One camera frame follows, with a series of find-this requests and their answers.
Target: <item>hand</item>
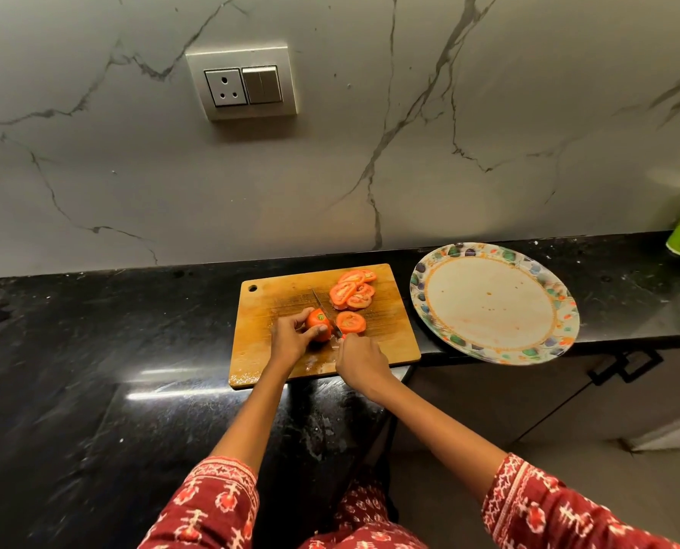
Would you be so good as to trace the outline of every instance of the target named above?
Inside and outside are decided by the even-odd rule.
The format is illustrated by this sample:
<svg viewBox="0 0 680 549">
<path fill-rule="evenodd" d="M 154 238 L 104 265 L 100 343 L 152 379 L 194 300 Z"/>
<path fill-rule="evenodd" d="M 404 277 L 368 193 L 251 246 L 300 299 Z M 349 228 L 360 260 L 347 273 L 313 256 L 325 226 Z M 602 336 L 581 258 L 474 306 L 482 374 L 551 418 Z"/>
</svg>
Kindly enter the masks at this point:
<svg viewBox="0 0 680 549">
<path fill-rule="evenodd" d="M 269 365 L 277 366 L 287 373 L 307 350 L 307 345 L 317 335 L 327 331 L 327 326 L 314 326 L 304 333 L 297 331 L 314 310 L 309 307 L 299 314 L 277 319 L 271 328 L 271 357 Z"/>
<path fill-rule="evenodd" d="M 396 380 L 378 343 L 355 333 L 348 333 L 340 344 L 335 368 L 346 384 L 375 403 L 389 381 Z"/>
</svg>

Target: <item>person's right hand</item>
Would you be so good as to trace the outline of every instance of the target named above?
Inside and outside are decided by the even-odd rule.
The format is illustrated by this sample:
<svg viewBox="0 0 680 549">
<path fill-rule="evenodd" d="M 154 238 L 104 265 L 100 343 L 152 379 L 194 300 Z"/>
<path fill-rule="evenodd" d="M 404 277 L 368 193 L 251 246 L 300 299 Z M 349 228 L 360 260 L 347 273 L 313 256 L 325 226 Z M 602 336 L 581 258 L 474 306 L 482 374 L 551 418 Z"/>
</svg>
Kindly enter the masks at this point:
<svg viewBox="0 0 680 549">
<path fill-rule="evenodd" d="M 342 341 L 335 368 L 346 384 L 376 403 L 389 381 L 397 381 L 378 343 L 355 333 Z"/>
</svg>

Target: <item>sleeve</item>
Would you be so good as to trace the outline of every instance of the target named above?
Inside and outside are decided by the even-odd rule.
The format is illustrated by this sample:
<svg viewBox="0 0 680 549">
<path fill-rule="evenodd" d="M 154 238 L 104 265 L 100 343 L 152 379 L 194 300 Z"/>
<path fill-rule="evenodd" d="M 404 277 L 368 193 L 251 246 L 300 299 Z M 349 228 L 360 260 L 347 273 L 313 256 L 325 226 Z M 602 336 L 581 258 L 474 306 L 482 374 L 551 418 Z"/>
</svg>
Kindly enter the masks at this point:
<svg viewBox="0 0 680 549">
<path fill-rule="evenodd" d="M 509 454 L 483 502 L 485 529 L 502 549 L 680 549 L 620 522 L 553 476 Z"/>
<path fill-rule="evenodd" d="M 138 549 L 250 549 L 258 509 L 253 471 L 232 458 L 208 457 L 188 474 Z"/>
</svg>

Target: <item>cutting board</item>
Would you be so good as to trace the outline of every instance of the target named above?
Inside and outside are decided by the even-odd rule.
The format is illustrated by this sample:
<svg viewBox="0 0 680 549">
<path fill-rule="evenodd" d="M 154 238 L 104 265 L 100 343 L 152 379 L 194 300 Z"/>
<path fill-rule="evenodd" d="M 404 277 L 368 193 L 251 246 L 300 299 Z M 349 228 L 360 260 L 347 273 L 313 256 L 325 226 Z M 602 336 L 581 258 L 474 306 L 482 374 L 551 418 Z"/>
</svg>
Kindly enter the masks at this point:
<svg viewBox="0 0 680 549">
<path fill-rule="evenodd" d="M 345 271 L 351 269 L 357 268 L 244 281 L 233 335 L 229 385 L 233 388 L 250 387 L 259 380 L 271 354 L 271 324 L 281 316 L 296 314 L 308 306 L 316 308 L 311 288 L 317 292 L 330 316 L 335 318 L 337 312 L 330 303 L 330 288 Z M 390 266 L 383 263 L 365 266 L 364 269 L 375 271 L 378 279 L 371 283 L 376 289 L 373 304 L 358 311 L 367 322 L 363 335 L 378 342 L 391 365 L 418 361 L 421 358 L 419 347 Z M 333 375 L 337 354 L 335 337 L 325 343 L 310 343 L 290 378 Z"/>
</svg>

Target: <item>black countertop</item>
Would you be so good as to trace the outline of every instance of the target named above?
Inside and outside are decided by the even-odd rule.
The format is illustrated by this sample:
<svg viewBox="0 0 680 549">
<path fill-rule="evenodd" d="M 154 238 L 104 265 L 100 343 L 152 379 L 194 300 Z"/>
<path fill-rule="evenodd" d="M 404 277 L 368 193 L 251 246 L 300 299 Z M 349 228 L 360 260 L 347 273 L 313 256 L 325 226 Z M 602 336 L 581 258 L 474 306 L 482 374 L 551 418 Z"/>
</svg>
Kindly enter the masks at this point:
<svg viewBox="0 0 680 549">
<path fill-rule="evenodd" d="M 680 346 L 680 258 L 666 237 L 504 245 L 566 283 L 582 317 L 570 353 L 596 353 Z M 389 263 L 422 365 L 469 361 L 410 306 L 406 282 L 427 251 L 0 279 L 0 545 L 137 545 L 248 396 L 227 386 L 245 279 Z M 260 471 L 256 547 L 296 547 L 322 528 L 384 417 L 339 378 L 288 384 Z"/>
</svg>

